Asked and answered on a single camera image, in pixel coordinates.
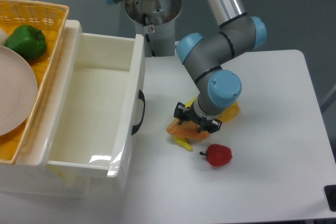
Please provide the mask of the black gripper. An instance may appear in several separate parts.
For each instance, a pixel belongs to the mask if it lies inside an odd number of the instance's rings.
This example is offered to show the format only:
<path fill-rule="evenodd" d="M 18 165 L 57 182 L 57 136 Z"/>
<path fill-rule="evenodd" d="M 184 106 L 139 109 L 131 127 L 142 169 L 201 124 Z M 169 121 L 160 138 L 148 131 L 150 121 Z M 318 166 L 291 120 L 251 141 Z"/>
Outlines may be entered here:
<path fill-rule="evenodd" d="M 197 130 L 198 133 L 208 132 L 212 134 L 219 131 L 222 125 L 221 120 L 208 120 L 207 116 L 199 116 L 196 113 L 194 103 L 186 107 L 183 103 L 178 102 L 174 110 L 174 118 L 178 120 L 178 125 L 188 121 L 194 122 L 199 126 Z"/>

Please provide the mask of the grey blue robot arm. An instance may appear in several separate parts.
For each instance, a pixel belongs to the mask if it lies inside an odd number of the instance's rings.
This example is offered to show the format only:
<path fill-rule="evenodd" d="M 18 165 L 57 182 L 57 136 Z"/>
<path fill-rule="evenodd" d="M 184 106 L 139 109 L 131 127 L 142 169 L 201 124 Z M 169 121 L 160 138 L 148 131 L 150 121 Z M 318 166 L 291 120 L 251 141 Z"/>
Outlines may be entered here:
<path fill-rule="evenodd" d="M 251 17 L 240 0 L 207 0 L 218 24 L 218 33 L 204 38 L 199 33 L 175 42 L 175 20 L 181 0 L 105 0 L 124 2 L 136 32 L 145 39 L 150 56 L 177 54 L 199 90 L 190 106 L 178 103 L 174 117 L 179 123 L 193 122 L 198 132 L 214 133 L 221 128 L 218 116 L 241 93 L 241 81 L 222 64 L 249 52 L 267 39 L 267 29 L 258 17 Z"/>

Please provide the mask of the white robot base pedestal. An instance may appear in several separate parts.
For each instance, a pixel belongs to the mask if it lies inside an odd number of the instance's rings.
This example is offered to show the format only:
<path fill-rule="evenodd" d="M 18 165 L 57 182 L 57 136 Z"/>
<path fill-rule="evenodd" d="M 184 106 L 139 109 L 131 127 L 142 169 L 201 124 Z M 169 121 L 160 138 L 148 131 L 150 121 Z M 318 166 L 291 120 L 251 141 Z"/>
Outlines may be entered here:
<path fill-rule="evenodd" d="M 126 0 L 125 11 L 144 37 L 146 57 L 175 55 L 175 21 L 182 0 Z"/>

